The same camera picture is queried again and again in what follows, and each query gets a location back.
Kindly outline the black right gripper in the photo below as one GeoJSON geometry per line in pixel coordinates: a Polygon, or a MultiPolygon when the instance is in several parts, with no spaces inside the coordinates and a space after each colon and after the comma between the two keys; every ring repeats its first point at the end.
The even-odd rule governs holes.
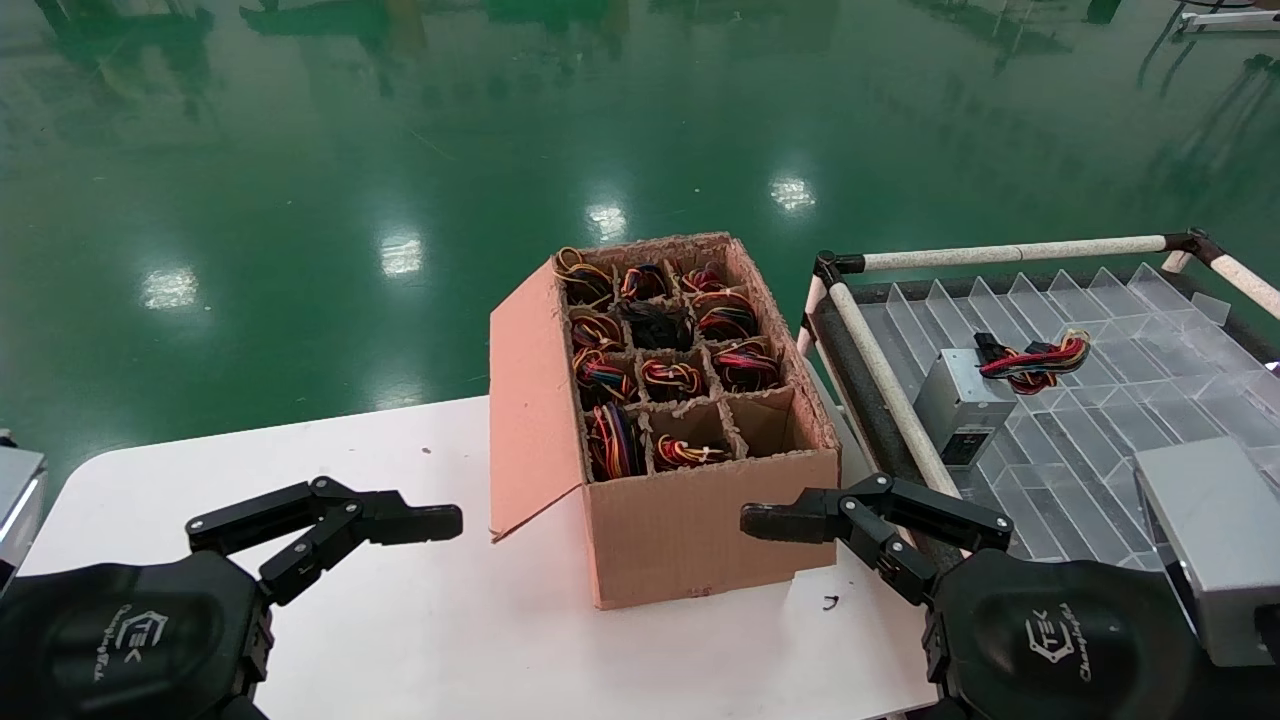
{"type": "Polygon", "coordinates": [[[805,488],[791,503],[745,503],[740,529],[842,544],[928,607],[927,675],[972,719],[1172,719],[1207,664],[1165,575],[1015,559],[998,552],[1012,536],[1006,516],[883,473],[805,488]],[[934,593],[937,566],[897,527],[974,555],[934,593]]]}

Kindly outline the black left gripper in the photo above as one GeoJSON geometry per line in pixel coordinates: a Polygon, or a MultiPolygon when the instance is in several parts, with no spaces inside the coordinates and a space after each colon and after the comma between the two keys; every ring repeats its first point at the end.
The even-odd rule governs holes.
{"type": "Polygon", "coordinates": [[[1,715],[261,719],[253,696],[274,643],[269,603],[297,600],[364,543],[462,532],[457,505],[411,506],[398,491],[315,478],[192,518],[197,553],[177,562],[19,577],[3,594],[1,715]],[[223,557],[303,529],[260,568],[264,593],[223,557]]]}

